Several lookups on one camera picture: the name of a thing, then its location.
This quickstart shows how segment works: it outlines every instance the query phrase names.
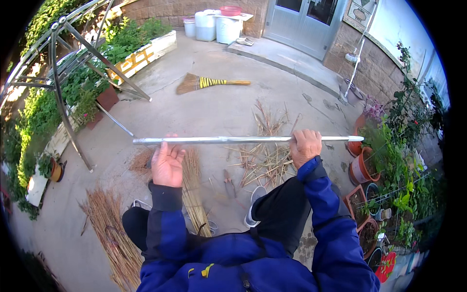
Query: white sneaker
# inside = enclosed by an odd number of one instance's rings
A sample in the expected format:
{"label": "white sneaker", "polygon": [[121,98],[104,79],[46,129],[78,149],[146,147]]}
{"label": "white sneaker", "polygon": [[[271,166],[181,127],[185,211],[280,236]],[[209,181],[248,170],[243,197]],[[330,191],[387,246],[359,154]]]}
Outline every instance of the white sneaker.
{"label": "white sneaker", "polygon": [[262,196],[265,196],[267,193],[268,191],[266,191],[266,188],[260,185],[256,187],[253,193],[251,194],[250,208],[248,210],[248,213],[245,215],[245,219],[243,220],[243,224],[245,224],[246,227],[253,228],[260,224],[261,221],[253,220],[253,217],[251,215],[251,209],[253,208],[253,204],[256,202],[256,200],[258,200]]}

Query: red bucket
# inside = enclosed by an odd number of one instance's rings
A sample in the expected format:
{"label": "red bucket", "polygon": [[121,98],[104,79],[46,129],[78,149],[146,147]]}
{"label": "red bucket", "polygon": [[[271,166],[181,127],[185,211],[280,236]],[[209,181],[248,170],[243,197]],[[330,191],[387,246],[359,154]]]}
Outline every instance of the red bucket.
{"label": "red bucket", "polygon": [[241,7],[238,6],[222,6],[220,13],[224,16],[237,16],[241,13]]}

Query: blue jacket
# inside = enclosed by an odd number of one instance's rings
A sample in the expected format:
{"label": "blue jacket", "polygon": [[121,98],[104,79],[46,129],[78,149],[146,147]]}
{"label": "blue jacket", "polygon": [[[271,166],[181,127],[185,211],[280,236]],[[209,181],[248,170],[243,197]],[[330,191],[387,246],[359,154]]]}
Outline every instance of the blue jacket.
{"label": "blue jacket", "polygon": [[380,282],[363,261],[356,223],[332,191],[319,156],[297,178],[313,209],[313,272],[267,238],[261,238],[266,257],[257,259],[261,250],[249,234],[222,235],[189,251],[181,188],[153,185],[137,291],[378,291]]}

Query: white barrel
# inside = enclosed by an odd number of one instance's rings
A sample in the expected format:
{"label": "white barrel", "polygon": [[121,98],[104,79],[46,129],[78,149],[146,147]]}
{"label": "white barrel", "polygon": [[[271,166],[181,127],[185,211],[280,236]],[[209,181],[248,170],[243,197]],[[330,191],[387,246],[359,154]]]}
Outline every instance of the white barrel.
{"label": "white barrel", "polygon": [[196,39],[211,42],[216,39],[216,17],[215,11],[208,9],[195,13]]}
{"label": "white barrel", "polygon": [[218,17],[216,36],[218,43],[231,44],[239,38],[241,32],[241,23],[239,20]]}
{"label": "white barrel", "polygon": [[185,35],[187,37],[195,37],[196,36],[196,24],[193,18],[183,20],[183,24],[185,25]]}

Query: concrete ground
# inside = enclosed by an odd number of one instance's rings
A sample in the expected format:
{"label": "concrete ground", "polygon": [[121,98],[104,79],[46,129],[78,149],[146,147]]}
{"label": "concrete ground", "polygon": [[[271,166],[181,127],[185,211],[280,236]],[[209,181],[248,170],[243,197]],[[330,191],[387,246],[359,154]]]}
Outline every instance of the concrete ground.
{"label": "concrete ground", "polygon": [[[121,93],[121,101],[110,111],[136,136],[159,137],[170,131],[179,136],[255,135],[252,110],[255,110],[256,99],[269,106],[273,113],[283,109],[284,103],[287,105],[290,123],[283,127],[284,135],[289,134],[299,113],[303,118],[296,129],[316,129],[323,135],[352,133],[361,107],[344,106],[331,94],[295,75],[226,52],[226,45],[197,42],[180,32],[177,41],[178,49],[132,77],[153,101],[132,100],[134,96]],[[212,78],[251,80],[252,84],[219,85],[176,95],[175,89],[187,72]],[[123,206],[129,206],[134,199],[151,204],[146,187],[149,175],[128,169],[134,156],[145,148],[134,146],[131,137],[106,116],[93,131],[81,130],[78,141],[93,164],[94,172],[87,170],[69,144],[61,157],[62,162],[68,161],[64,178],[60,183],[50,183],[37,221],[30,221],[15,206],[11,230],[20,248],[43,252],[49,267],[68,292],[117,291],[117,285],[109,278],[108,259],[90,224],[80,236],[85,214],[78,203],[85,200],[86,189],[92,190],[99,185],[122,194]],[[235,158],[236,153],[229,155],[223,145],[200,146],[199,152],[203,193],[207,194],[203,204],[207,210],[213,207],[209,219],[219,225],[217,234],[245,231],[245,211],[235,201],[221,201],[209,196],[212,194],[209,178],[217,192],[225,193],[223,169],[228,169],[234,183],[240,182],[244,170],[240,166],[228,166],[240,162]],[[331,180],[343,195],[347,194],[354,186],[347,173],[352,156],[344,143],[323,144],[321,156]],[[251,193],[245,190],[251,191],[255,187],[255,184],[249,184],[244,190],[237,188],[238,200],[248,205]],[[315,244],[310,215],[301,246],[295,253],[295,259],[309,269]]]}

